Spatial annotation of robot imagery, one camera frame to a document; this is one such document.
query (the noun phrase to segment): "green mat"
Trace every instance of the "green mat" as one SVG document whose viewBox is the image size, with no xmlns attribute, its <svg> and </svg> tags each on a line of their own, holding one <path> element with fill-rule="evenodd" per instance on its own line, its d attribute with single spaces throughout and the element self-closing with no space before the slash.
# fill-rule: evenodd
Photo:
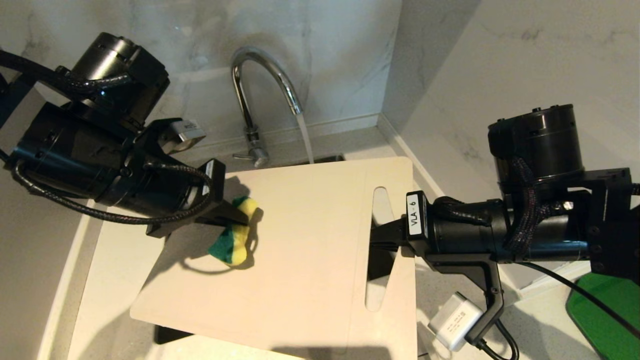
<svg viewBox="0 0 640 360">
<path fill-rule="evenodd" d="M 636 328 L 640 327 L 640 286 L 631 280 L 587 274 L 578 285 Z M 640 341 L 599 307 L 573 291 L 566 310 L 591 345 L 605 359 L 640 359 Z"/>
</svg>

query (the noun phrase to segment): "white marble backsplash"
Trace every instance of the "white marble backsplash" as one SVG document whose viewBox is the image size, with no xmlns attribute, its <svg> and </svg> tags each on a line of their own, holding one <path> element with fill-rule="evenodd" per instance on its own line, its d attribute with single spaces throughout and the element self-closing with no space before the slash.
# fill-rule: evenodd
<svg viewBox="0 0 640 360">
<path fill-rule="evenodd" d="M 401 0 L 0 0 L 0 47 L 71 68 L 101 31 L 130 38 L 172 81 L 150 119 L 193 119 L 207 144 L 243 135 L 229 67 L 244 45 L 278 60 L 308 123 L 380 112 L 400 7 Z M 263 131 L 297 126 L 266 71 L 246 63 L 243 76 Z"/>
<path fill-rule="evenodd" d="M 404 0 L 383 113 L 448 195 L 499 197 L 487 126 L 572 103 L 588 170 L 640 180 L 639 1 Z"/>
</svg>

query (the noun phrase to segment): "white label sticker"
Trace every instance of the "white label sticker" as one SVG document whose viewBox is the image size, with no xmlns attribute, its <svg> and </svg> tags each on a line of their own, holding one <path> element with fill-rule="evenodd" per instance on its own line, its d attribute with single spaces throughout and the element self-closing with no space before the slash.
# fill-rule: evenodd
<svg viewBox="0 0 640 360">
<path fill-rule="evenodd" d="M 409 235 L 422 233 L 422 219 L 420 219 L 420 202 L 418 194 L 411 194 L 406 197 L 406 217 L 409 221 Z"/>
<path fill-rule="evenodd" d="M 205 174 L 207 174 L 207 176 L 211 177 L 211 174 L 213 173 L 213 160 L 211 160 L 210 162 L 207 163 L 207 168 L 205 169 Z M 209 187 L 205 184 L 202 185 L 202 195 L 207 195 L 209 193 Z"/>
</svg>

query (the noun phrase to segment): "cutting board handle hole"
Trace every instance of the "cutting board handle hole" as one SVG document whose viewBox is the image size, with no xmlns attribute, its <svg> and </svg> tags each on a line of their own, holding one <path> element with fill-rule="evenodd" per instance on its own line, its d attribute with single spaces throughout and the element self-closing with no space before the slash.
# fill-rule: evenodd
<svg viewBox="0 0 640 360">
<path fill-rule="evenodd" d="M 373 191 L 371 209 L 371 228 L 394 220 L 387 189 L 377 187 Z M 380 310 L 395 259 L 395 252 L 369 247 L 365 293 L 365 307 L 367 310 Z"/>
</svg>

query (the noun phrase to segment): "white power adapter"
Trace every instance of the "white power adapter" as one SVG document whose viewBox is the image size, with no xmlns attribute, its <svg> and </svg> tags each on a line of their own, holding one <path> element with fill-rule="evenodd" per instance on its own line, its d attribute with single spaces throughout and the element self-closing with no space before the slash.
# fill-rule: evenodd
<svg viewBox="0 0 640 360">
<path fill-rule="evenodd" d="M 465 335 L 481 315 L 479 307 L 456 292 L 431 319 L 428 327 L 449 350 L 458 351 L 465 344 Z"/>
</svg>

